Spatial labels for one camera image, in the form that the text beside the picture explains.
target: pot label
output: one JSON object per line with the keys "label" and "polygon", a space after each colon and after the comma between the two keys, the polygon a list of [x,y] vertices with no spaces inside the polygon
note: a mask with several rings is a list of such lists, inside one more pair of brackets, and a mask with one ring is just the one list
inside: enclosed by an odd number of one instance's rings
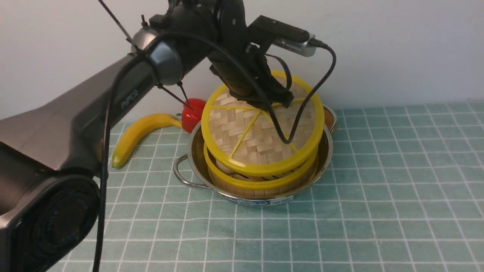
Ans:
{"label": "pot label", "polygon": [[284,198],[279,198],[279,199],[274,199],[274,200],[247,200],[247,199],[236,199],[236,198],[231,198],[226,196],[226,199],[228,199],[231,202],[234,202],[236,204],[241,204],[241,205],[246,205],[246,206],[253,206],[253,207],[263,207],[263,206],[277,206],[281,204],[285,204],[290,202],[291,200],[294,199],[294,196],[287,196]]}

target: tomato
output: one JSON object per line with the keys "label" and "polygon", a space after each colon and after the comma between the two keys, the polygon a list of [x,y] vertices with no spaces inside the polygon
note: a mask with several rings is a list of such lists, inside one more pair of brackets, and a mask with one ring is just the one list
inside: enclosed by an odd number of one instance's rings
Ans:
{"label": "tomato", "polygon": [[202,120],[203,109],[205,108],[206,102],[198,98],[190,98],[186,103],[193,109],[185,105],[183,106],[181,126],[184,131],[191,133],[195,126]]}

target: stainless steel pot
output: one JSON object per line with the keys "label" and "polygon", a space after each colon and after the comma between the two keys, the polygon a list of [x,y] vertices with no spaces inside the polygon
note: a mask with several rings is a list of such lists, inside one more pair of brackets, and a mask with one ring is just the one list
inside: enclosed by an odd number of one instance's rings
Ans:
{"label": "stainless steel pot", "polygon": [[[204,140],[202,136],[202,131],[200,129],[200,123],[198,123],[198,125],[195,127],[190,135],[187,145],[188,153],[176,159],[175,163],[173,164],[173,173],[179,181],[181,181],[184,185],[188,187],[212,189],[217,193],[223,195],[226,199],[237,204],[243,204],[248,206],[276,206],[290,202],[294,198],[295,194],[300,193],[301,191],[307,189],[309,186],[313,185],[316,181],[318,181],[324,171],[328,168],[328,165],[333,156],[332,133],[337,127],[337,117],[331,109],[327,107],[325,107],[325,109],[333,115],[334,122],[331,128],[324,126],[324,134],[318,146],[318,166],[316,169],[316,174],[311,180],[308,180],[302,186],[293,191],[271,197],[247,197],[227,192],[214,185],[212,179],[210,178],[207,163],[203,154]],[[203,182],[203,184],[188,181],[181,175],[179,165],[186,159],[188,159],[188,162],[190,163],[193,172]]]}

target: bamboo steamer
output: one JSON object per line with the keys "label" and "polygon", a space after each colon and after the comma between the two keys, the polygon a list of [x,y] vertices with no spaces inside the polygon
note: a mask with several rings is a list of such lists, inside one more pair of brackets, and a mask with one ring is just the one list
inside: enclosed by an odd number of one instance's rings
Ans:
{"label": "bamboo steamer", "polygon": [[[273,75],[285,84],[284,73]],[[286,136],[311,90],[294,76],[291,106],[272,106]],[[207,101],[201,121],[204,155],[213,182],[228,192],[252,197],[297,188],[314,175],[324,121],[323,104],[315,95],[303,111],[293,142],[284,144],[266,112],[238,101],[221,86]]]}

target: yellow banana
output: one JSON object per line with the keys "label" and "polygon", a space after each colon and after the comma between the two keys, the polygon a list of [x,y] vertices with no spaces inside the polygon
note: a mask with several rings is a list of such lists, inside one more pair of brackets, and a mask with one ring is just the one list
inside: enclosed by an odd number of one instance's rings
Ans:
{"label": "yellow banana", "polygon": [[131,154],[135,150],[136,145],[138,145],[138,143],[146,135],[156,129],[169,126],[176,126],[181,128],[182,124],[180,121],[164,113],[147,115],[134,122],[121,136],[118,144],[113,151],[113,168],[121,168],[131,157]]}

